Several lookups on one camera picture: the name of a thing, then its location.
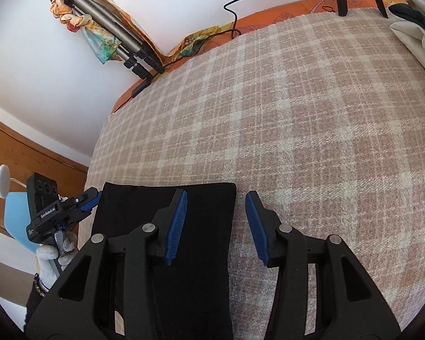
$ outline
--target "light blue chair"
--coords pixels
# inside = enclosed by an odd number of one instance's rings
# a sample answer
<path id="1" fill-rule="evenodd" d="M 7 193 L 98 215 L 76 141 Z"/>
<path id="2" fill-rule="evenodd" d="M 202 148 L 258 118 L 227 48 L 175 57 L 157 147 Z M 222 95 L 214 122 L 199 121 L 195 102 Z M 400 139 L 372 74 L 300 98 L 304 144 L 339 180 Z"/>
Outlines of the light blue chair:
<path id="1" fill-rule="evenodd" d="M 35 253 L 39 244 L 30 242 L 27 237 L 27 225 L 30 224 L 30 211 L 26 192 L 10 192 L 5 199 L 5 229 L 26 249 Z"/>

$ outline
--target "hand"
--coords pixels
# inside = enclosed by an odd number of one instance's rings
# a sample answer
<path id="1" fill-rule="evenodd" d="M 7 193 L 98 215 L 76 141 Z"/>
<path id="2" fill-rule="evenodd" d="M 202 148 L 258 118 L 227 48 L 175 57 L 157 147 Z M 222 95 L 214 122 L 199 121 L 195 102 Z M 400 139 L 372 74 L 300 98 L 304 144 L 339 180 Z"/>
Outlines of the hand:
<path id="1" fill-rule="evenodd" d="M 49 291 L 53 283 L 57 280 L 51 264 L 51 259 L 58 258 L 58 263 L 64 271 L 66 266 L 73 260 L 74 256 L 79 252 L 77 249 L 77 235 L 68 231 L 63 241 L 64 253 L 60 256 L 58 250 L 51 245 L 41 245 L 36 249 L 36 257 L 39 264 L 39 281 L 44 291 Z"/>

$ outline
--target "wooden floor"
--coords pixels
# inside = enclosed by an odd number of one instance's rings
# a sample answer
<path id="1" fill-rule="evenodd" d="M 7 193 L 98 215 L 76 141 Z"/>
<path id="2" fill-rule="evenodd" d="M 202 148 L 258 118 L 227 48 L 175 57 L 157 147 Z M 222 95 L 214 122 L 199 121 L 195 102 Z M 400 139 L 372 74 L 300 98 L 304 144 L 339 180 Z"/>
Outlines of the wooden floor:
<path id="1" fill-rule="evenodd" d="M 0 165 L 9 166 L 12 178 L 25 184 L 27 178 L 32 173 L 37 172 L 55 180 L 58 183 L 59 194 L 62 196 L 72 197 L 84 190 L 86 167 L 69 160 L 63 160 L 63 157 L 49 150 L 44 150 L 41 146 L 35 145 L 31 141 L 27 141 L 24 137 L 6 129 L 2 124 L 0 124 L 0 128 Z M 25 188 L 14 182 L 11 183 L 10 190 L 13 192 L 25 192 Z M 3 224 L 4 208 L 5 201 L 0 198 L 1 233 L 6 233 Z"/>

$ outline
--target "black sleeve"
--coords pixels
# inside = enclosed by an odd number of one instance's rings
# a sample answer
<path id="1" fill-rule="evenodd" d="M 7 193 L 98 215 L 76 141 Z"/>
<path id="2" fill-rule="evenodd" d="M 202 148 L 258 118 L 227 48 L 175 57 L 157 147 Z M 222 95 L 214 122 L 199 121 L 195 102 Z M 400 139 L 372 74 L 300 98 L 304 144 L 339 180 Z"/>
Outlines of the black sleeve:
<path id="1" fill-rule="evenodd" d="M 24 331 L 27 327 L 28 322 L 30 321 L 30 318 L 32 318 L 33 313 L 35 312 L 39 303 L 41 303 L 41 301 L 43 300 L 44 296 L 44 290 L 39 285 L 39 275 L 36 274 L 35 278 L 33 279 L 32 291 L 30 292 L 30 296 L 27 300 L 27 305 L 25 306 L 27 308 L 27 314 L 25 316 Z"/>

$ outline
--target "orange fabric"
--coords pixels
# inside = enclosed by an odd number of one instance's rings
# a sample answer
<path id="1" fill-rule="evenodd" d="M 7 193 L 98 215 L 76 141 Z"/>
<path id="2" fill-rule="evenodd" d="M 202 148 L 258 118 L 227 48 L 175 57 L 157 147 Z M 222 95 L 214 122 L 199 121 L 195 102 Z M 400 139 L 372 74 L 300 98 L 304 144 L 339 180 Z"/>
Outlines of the orange fabric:
<path id="1" fill-rule="evenodd" d="M 357 9 L 363 7 L 377 7 L 375 0 L 347 0 L 348 8 Z M 395 3 L 406 3 L 405 0 L 383 0 L 386 7 L 395 4 Z M 296 16 L 301 16 L 305 14 L 312 14 L 316 12 L 336 12 L 337 11 L 337 0 L 302 0 L 295 3 L 289 3 L 286 5 L 281 5 L 273 7 L 268 10 L 256 12 L 252 15 L 246 16 L 245 18 L 239 19 L 236 28 L 241 31 L 242 34 L 249 33 L 256 29 L 261 29 L 267 27 L 268 25 L 281 22 L 286 19 L 294 18 Z M 227 24 L 224 27 L 220 28 L 220 31 L 225 31 L 231 28 L 232 24 Z M 215 36 L 208 40 L 203 47 L 201 48 L 198 55 L 201 55 L 214 47 L 218 47 L 227 43 L 231 40 L 231 34 L 223 34 L 220 36 Z M 166 72 L 175 70 L 176 68 L 183 65 L 186 60 L 189 58 L 184 58 L 177 63 L 169 67 Z M 115 112 L 127 102 L 132 94 L 132 90 L 141 83 L 141 80 L 137 81 L 131 88 L 129 88 L 115 103 L 112 112 Z"/>

